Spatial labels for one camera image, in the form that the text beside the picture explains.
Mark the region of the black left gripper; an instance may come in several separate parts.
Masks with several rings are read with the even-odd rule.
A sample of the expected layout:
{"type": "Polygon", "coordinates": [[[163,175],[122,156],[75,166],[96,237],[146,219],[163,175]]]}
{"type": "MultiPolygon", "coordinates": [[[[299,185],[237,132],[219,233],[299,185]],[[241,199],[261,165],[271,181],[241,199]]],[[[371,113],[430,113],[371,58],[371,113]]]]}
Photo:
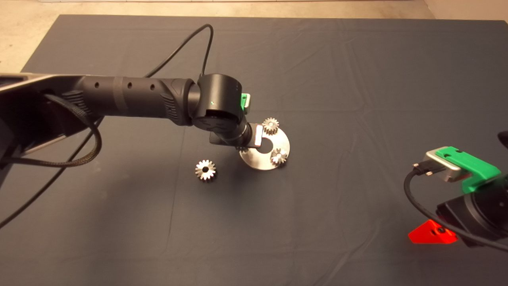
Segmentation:
{"type": "Polygon", "coordinates": [[[231,134],[211,132],[209,143],[234,148],[260,148],[263,132],[264,128],[261,124],[247,122],[231,134]]]}

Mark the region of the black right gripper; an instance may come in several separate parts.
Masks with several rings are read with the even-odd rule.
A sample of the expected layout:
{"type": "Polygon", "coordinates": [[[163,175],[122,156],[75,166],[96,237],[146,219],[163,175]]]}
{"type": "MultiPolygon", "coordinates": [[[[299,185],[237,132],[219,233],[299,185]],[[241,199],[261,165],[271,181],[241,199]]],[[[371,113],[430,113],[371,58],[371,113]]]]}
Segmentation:
{"type": "MultiPolygon", "coordinates": [[[[437,205],[436,214],[443,221],[493,242],[508,236],[507,175],[480,186],[472,193],[437,205]]],[[[452,244],[458,241],[452,232],[433,220],[427,220],[408,237],[414,244],[452,244]]]]}

